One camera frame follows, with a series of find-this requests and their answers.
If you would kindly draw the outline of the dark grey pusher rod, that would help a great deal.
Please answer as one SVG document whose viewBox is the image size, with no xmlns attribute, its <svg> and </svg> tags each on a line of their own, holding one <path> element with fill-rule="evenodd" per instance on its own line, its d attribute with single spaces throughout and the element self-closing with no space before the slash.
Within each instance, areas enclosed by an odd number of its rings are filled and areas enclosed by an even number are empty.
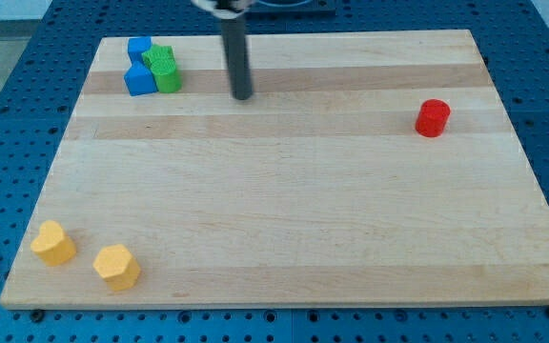
<svg viewBox="0 0 549 343">
<path fill-rule="evenodd" d="M 220 21 L 231 94 L 236 100 L 248 100 L 254 94 L 251 66 L 243 15 Z"/>
</svg>

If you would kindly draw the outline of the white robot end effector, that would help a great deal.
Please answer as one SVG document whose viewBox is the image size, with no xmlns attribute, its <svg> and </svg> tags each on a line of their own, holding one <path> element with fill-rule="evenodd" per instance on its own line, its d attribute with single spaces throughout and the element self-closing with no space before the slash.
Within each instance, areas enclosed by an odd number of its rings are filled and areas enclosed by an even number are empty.
<svg viewBox="0 0 549 343">
<path fill-rule="evenodd" d="M 235 19 L 247 12 L 255 0 L 191 0 L 191 2 L 217 19 Z"/>
</svg>

